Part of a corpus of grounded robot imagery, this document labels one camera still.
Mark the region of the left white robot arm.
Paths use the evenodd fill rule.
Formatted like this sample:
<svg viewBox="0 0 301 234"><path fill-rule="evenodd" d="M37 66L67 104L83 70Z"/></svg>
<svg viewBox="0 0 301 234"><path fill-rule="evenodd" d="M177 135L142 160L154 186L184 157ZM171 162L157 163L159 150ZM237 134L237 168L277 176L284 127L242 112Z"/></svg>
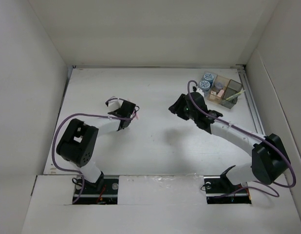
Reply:
<svg viewBox="0 0 301 234"><path fill-rule="evenodd" d="M67 117L56 131L59 133L64 123L69 122L53 149L53 154L58 154L73 164L75 169L66 171L83 176L87 189L95 194L103 189L104 184L104 173L92 159L97 138L127 128L139 111L139 106L135 103L121 99L122 103L119 104L115 97L107 100L105 104L108 106L111 101L116 108L105 116L76 113Z"/></svg>

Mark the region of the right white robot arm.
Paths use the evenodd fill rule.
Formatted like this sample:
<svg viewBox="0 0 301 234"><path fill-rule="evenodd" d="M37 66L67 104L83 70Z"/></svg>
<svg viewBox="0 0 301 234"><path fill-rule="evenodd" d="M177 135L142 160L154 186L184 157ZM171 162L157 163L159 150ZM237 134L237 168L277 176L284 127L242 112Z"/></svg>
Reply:
<svg viewBox="0 0 301 234"><path fill-rule="evenodd" d="M251 157L250 163L233 165L221 173L220 186L225 192L250 181L270 185L287 169L293 169L277 135L256 134L224 120L223 114L207 108L198 92L181 94L169 111L181 119L191 119L199 129L227 140Z"/></svg>

